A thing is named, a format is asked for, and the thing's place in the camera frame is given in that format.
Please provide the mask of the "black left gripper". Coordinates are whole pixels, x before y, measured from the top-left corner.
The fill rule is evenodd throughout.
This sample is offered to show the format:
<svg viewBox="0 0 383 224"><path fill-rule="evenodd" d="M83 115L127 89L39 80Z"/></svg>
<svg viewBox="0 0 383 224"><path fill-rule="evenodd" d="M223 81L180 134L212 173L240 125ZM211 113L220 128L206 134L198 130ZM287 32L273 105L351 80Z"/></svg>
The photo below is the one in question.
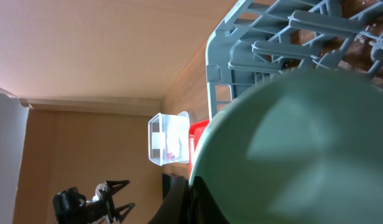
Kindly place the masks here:
<svg viewBox="0 0 383 224"><path fill-rule="evenodd" d="M108 180L99 184L92 200L87 200L77 187L59 192L52 199L57 223L122 223L136 204L131 202L114 208L113 195L129 183L129 180ZM178 177L148 224L187 224L187 207L188 181Z"/></svg>

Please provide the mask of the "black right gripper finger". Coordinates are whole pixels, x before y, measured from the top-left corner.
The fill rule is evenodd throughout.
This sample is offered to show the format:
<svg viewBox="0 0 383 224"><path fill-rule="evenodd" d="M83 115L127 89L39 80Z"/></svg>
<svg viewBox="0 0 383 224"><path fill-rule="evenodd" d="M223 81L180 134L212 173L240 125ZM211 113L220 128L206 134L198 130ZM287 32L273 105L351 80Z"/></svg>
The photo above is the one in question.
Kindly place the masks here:
<svg viewBox="0 0 383 224"><path fill-rule="evenodd" d="M229 224L200 176L193 179L191 186L191 223Z"/></svg>

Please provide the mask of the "green plastic bowl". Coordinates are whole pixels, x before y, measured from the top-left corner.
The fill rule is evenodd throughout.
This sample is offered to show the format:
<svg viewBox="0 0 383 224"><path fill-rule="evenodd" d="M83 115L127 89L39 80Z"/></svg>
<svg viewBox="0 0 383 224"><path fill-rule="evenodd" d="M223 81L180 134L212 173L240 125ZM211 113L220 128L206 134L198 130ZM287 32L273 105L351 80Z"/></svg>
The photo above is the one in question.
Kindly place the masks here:
<svg viewBox="0 0 383 224"><path fill-rule="evenodd" d="M249 88L196 149L230 223L383 223L383 90L345 70L299 70Z"/></svg>

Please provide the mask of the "white napkin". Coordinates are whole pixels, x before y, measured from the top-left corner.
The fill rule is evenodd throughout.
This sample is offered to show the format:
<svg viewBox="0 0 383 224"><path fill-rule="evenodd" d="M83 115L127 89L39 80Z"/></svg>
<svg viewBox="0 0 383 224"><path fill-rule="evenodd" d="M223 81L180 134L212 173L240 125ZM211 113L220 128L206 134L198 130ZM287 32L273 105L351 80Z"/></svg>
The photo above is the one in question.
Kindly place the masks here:
<svg viewBox="0 0 383 224"><path fill-rule="evenodd" d="M180 155L180 131L175 126L169 127L167 131L167 152L173 153L175 158Z"/></svg>

